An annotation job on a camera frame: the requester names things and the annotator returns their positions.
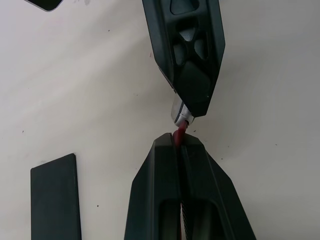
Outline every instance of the black rectangular plate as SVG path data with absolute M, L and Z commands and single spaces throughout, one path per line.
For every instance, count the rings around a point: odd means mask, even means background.
M 74 154 L 31 169 L 31 240 L 81 240 Z

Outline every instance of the white surface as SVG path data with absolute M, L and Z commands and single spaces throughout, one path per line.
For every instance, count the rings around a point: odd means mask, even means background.
M 320 1 L 220 6 L 220 77 L 188 131 L 233 180 L 257 239 L 317 240 Z M 50 13 L 3 0 L 0 19 L 0 239 L 31 239 L 30 169 L 72 152 L 82 239 L 123 239 L 131 182 L 175 129 L 141 0 L 65 0 Z

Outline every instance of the red object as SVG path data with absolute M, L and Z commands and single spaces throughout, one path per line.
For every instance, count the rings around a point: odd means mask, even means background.
M 182 122 L 180 124 L 178 130 L 176 130 L 172 135 L 173 140 L 174 140 L 174 145 L 177 148 L 179 148 L 181 146 L 181 143 L 184 139 L 184 135 L 186 133 L 187 127 L 188 127 L 188 122 L 187 121 Z

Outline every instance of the black plastic piece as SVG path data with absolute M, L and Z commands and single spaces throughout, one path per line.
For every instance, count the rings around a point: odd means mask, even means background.
M 45 11 L 56 9 L 63 0 L 25 0 Z
M 207 113 L 225 36 L 219 0 L 142 0 L 154 59 L 194 117 Z
M 31 240 L 81 240 L 74 154 L 31 169 Z
M 153 143 L 133 180 L 125 240 L 178 240 L 180 204 L 187 240 L 255 240 L 227 174 L 198 138 L 179 151 L 167 133 Z
M 170 133 L 156 139 L 132 182 L 125 240 L 176 240 L 180 234 L 179 173 Z

